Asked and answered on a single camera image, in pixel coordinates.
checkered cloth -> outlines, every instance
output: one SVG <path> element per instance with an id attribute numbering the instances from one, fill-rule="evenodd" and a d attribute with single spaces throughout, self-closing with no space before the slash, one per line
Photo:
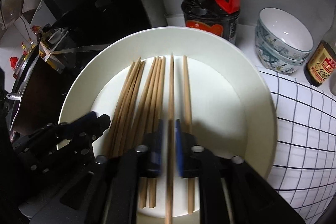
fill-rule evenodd
<path id="1" fill-rule="evenodd" d="M 307 224 L 336 192 L 336 98 L 295 78 L 258 67 L 278 117 L 278 143 L 268 177 Z"/>

stacked bowl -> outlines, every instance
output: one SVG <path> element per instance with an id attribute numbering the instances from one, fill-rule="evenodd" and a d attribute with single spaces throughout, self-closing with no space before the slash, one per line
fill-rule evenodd
<path id="1" fill-rule="evenodd" d="M 306 26 L 293 15 L 276 8 L 259 13 L 255 46 L 262 64 L 280 73 L 291 73 L 305 63 L 313 50 Z"/>

metal handle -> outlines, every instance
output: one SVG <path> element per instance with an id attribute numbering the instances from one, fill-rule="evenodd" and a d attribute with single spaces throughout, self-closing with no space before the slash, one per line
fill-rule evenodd
<path id="1" fill-rule="evenodd" d="M 18 93 L 8 93 L 6 95 L 6 98 L 8 100 L 21 100 L 21 95 Z"/>

orange label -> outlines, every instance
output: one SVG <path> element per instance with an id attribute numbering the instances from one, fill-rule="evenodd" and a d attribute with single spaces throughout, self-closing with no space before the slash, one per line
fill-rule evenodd
<path id="1" fill-rule="evenodd" d="M 189 28 L 195 28 L 195 29 L 211 32 L 213 34 L 219 35 L 220 37 L 223 35 L 223 30 L 224 30 L 222 25 L 215 24 L 215 25 L 209 26 L 205 23 L 195 21 L 195 20 L 187 20 L 185 25 L 186 27 L 189 27 Z"/>
<path id="2" fill-rule="evenodd" d="M 311 76 L 322 84 L 333 72 L 336 62 L 321 43 L 308 63 Z"/>

glass bottle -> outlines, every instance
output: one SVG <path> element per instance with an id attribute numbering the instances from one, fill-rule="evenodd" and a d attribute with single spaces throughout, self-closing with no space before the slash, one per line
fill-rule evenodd
<path id="1" fill-rule="evenodd" d="M 320 86 L 336 67 L 336 7 L 333 23 L 304 67 L 309 83 Z"/>

